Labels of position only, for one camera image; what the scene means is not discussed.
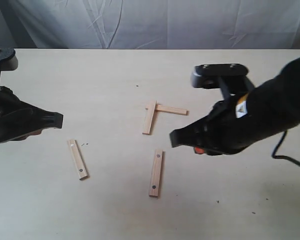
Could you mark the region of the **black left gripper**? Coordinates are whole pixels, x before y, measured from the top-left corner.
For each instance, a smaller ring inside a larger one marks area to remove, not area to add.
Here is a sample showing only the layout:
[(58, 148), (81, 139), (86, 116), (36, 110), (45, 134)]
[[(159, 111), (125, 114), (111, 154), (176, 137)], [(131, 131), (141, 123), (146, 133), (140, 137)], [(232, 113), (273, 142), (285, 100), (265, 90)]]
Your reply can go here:
[[(25, 127), (17, 129), (17, 120)], [(0, 86), (0, 143), (23, 141), (37, 136), (47, 128), (61, 129), (64, 115), (21, 101), (11, 89)]]

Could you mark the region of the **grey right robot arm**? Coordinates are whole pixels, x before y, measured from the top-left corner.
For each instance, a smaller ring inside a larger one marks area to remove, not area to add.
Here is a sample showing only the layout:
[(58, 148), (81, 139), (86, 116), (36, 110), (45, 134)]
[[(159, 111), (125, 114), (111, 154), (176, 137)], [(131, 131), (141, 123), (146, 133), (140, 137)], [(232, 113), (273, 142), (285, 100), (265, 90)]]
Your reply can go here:
[(300, 57), (260, 86), (239, 63), (203, 64), (193, 69), (194, 88), (220, 89), (223, 99), (203, 118), (169, 137), (172, 147), (189, 146), (208, 155), (234, 155), (300, 124)]

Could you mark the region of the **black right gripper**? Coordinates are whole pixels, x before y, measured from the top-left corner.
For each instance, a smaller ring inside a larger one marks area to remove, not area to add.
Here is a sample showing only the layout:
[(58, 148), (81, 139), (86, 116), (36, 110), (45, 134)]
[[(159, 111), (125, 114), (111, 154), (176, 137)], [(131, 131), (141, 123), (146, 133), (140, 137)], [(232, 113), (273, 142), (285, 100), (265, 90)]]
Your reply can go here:
[(207, 117), (174, 129), (169, 134), (171, 147), (194, 147), (198, 155), (234, 155), (243, 151), (255, 143), (250, 105), (249, 93), (218, 101)]

